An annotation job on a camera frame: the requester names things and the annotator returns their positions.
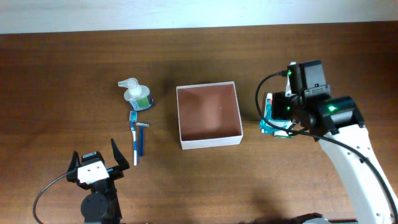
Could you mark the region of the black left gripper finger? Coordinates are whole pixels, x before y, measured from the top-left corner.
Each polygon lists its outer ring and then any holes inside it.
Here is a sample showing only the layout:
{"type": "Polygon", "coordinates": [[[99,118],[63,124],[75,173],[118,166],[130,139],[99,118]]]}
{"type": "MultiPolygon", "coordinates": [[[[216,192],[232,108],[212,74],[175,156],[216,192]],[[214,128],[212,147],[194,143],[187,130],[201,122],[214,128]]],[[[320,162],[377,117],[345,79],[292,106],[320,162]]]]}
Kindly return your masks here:
{"type": "Polygon", "coordinates": [[[72,154],[72,159],[71,159],[71,162],[70,162],[67,172],[68,173],[75,172],[77,170],[77,168],[79,168],[79,167],[80,167],[80,159],[79,159],[78,153],[76,151],[74,151],[72,154]]]}
{"type": "Polygon", "coordinates": [[[115,161],[118,163],[118,166],[121,170],[126,170],[130,168],[130,165],[127,161],[127,159],[123,156],[119,148],[117,147],[115,141],[113,138],[111,138],[111,147],[113,150],[113,155],[115,161]]]}

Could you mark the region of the teal Colgate toothpaste tube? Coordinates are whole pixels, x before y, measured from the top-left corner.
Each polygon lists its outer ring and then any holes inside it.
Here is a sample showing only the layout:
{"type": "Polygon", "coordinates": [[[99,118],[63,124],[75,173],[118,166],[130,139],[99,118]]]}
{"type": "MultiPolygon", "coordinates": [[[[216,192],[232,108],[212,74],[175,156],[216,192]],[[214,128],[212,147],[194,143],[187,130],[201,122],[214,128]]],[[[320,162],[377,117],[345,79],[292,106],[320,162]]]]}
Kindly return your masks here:
{"type": "Polygon", "coordinates": [[[264,119],[270,120],[272,118],[272,93],[266,94],[264,119]]]}

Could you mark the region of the blue Listerine mouthwash bottle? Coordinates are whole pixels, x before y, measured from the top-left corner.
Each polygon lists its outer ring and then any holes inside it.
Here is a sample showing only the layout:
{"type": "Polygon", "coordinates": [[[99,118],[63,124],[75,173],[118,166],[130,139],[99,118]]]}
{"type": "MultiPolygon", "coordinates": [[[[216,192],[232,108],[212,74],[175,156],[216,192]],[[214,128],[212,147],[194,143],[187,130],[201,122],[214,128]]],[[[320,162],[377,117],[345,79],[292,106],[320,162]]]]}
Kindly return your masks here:
{"type": "MultiPolygon", "coordinates": [[[[280,119],[270,119],[269,122],[272,123],[275,126],[279,126],[281,127],[284,122],[287,122],[289,120],[280,120],[280,119]]],[[[260,123],[260,129],[261,129],[261,133],[264,134],[273,134],[274,135],[274,131],[276,131],[276,128],[271,127],[270,125],[268,125],[264,120],[261,120],[260,123]]]]}

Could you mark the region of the white green soap packet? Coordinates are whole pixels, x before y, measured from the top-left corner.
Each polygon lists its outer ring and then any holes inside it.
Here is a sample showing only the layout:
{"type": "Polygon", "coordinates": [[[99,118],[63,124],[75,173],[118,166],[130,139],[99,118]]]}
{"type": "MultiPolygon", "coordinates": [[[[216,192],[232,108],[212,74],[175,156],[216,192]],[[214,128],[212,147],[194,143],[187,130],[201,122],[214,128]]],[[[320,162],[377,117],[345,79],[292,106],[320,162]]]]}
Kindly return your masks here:
{"type": "MultiPolygon", "coordinates": [[[[294,126],[294,123],[292,123],[291,121],[287,121],[287,122],[284,122],[284,124],[281,127],[284,129],[291,129],[292,126],[294,126]]],[[[290,134],[287,133],[286,131],[281,131],[278,129],[276,131],[274,131],[274,137],[275,138],[284,138],[284,139],[292,138],[292,136],[290,136],[290,134]]]]}

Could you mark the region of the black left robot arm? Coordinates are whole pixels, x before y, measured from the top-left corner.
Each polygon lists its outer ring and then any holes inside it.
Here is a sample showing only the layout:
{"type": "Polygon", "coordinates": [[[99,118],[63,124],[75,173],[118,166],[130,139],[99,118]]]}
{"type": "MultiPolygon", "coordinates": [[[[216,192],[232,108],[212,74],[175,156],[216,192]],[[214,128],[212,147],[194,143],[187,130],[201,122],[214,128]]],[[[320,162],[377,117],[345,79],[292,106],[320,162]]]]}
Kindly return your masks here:
{"type": "Polygon", "coordinates": [[[76,151],[72,155],[67,180],[91,191],[80,207],[85,223],[119,223],[123,218],[114,181],[123,178],[123,171],[130,166],[113,139],[111,147],[117,162],[111,168],[105,166],[103,156],[98,151],[82,157],[76,151]]]}

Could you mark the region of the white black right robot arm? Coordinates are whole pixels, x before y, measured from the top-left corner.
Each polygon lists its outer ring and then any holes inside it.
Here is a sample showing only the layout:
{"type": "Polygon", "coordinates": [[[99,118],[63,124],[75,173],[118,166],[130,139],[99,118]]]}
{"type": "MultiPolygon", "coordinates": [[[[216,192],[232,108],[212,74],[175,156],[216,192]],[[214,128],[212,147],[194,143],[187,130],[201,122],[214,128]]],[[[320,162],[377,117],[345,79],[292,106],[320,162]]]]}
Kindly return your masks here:
{"type": "Polygon", "coordinates": [[[343,183],[358,223],[397,223],[397,196],[351,97],[268,93],[264,106],[262,124],[319,143],[343,183]]]}

